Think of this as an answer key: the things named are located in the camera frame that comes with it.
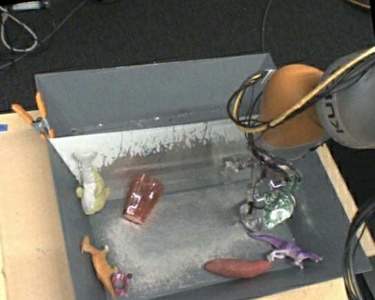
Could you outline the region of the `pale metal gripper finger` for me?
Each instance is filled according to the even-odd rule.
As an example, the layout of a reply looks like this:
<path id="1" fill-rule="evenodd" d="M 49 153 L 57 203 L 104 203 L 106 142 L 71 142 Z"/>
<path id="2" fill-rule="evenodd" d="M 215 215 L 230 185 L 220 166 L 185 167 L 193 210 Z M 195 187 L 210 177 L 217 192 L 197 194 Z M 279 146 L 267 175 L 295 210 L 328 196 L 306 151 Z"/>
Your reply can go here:
<path id="1" fill-rule="evenodd" d="M 228 156 L 222 159 L 224 166 L 230 170 L 239 170 L 246 167 L 246 162 L 242 159 L 241 154 Z"/>
<path id="2" fill-rule="evenodd" d="M 230 184 L 230 183 L 233 183 L 233 182 L 239 182 L 239 181 L 243 181 L 243 180 L 247 180 L 247 170 L 246 169 L 243 169 L 243 170 L 228 170 L 228 169 L 225 169 L 222 174 L 222 181 L 223 181 L 223 184 Z"/>

